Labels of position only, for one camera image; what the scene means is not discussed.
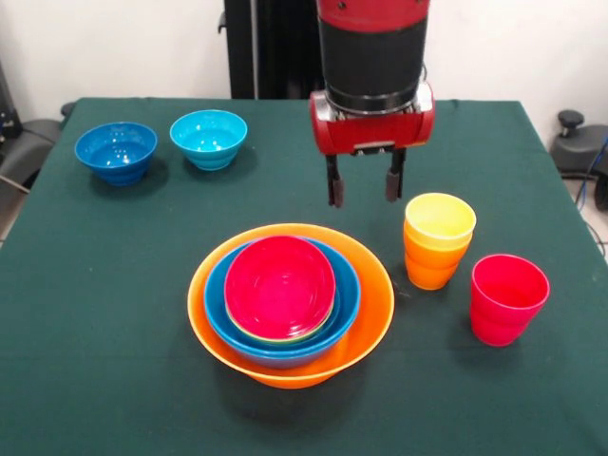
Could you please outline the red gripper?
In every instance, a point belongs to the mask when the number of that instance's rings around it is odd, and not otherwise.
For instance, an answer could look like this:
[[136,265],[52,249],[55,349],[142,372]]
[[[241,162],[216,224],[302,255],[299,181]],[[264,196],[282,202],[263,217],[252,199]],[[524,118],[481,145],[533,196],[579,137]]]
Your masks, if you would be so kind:
[[313,136],[319,151],[326,155],[329,205],[343,205],[344,182],[335,155],[360,151],[390,151],[386,176],[386,199],[402,198],[404,166],[408,147],[426,143],[435,119],[435,100],[427,82],[419,84],[412,103],[390,114],[359,116],[335,108],[323,91],[311,94],[309,108]]

